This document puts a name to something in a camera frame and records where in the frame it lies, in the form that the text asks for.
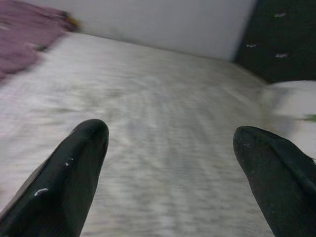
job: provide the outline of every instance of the drawer handle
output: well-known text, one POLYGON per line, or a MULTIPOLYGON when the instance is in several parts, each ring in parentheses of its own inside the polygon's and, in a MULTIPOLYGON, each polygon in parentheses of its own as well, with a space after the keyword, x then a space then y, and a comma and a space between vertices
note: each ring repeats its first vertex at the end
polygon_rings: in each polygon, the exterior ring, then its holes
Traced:
POLYGON ((286 12, 281 12, 281 13, 276 13, 275 14, 275 18, 281 18, 281 17, 284 17, 286 16, 286 12))
POLYGON ((288 53, 277 53, 276 54, 276 58, 287 58, 288 57, 288 53))
POLYGON ((254 47, 257 47, 257 44, 256 43, 248 43, 248 44, 246 44, 246 47, 247 48, 254 48, 254 47))

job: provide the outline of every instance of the bed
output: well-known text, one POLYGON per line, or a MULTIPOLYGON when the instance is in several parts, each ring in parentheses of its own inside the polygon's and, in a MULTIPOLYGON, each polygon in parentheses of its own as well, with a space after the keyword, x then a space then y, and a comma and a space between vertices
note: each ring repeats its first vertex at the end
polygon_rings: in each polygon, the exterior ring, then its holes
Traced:
POLYGON ((82 237, 272 236, 232 148, 238 126, 260 124, 260 80, 79 33, 39 58, 0 83, 0 209, 73 127, 98 118, 110 145, 82 237))

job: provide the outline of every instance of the drawer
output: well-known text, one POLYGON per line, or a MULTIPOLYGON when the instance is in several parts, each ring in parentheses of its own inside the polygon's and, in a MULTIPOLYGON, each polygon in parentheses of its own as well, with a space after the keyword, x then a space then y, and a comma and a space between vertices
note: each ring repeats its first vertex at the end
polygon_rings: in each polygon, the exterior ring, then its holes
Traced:
POLYGON ((282 52, 277 53, 268 46, 255 40, 247 40, 241 46, 236 62, 257 75, 275 62, 275 57, 287 57, 282 52))
POLYGON ((271 24, 275 23, 276 18, 282 19, 283 13, 287 12, 296 0, 260 0, 258 1, 246 34, 253 37, 264 36, 271 24))
POLYGON ((290 9, 276 12, 273 21, 262 32, 262 41, 270 46, 287 50, 316 31, 316 0, 299 1, 290 9))
POLYGON ((269 83, 290 80, 304 80, 302 71, 289 62, 275 62, 270 64, 261 74, 269 83))
POLYGON ((316 32, 312 32, 292 51, 291 62, 304 70, 316 71, 316 32))

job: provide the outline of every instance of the mattress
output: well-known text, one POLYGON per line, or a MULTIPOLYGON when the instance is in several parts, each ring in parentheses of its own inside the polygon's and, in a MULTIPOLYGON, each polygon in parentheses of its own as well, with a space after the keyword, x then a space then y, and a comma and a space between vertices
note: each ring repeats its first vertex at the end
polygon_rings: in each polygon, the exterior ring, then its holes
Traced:
POLYGON ((78 123, 98 118, 110 145, 81 236, 273 236, 232 148, 238 126, 260 125, 256 77, 75 33, 40 57, 0 84, 1 209, 78 123))

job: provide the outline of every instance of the pink cloth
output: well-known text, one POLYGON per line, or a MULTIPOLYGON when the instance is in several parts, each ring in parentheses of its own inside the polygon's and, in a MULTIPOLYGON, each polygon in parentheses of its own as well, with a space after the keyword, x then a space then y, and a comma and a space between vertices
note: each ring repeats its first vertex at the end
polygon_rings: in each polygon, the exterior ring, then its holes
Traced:
POLYGON ((36 62, 34 48, 50 46, 67 24, 62 11, 0 0, 0 78, 36 62))

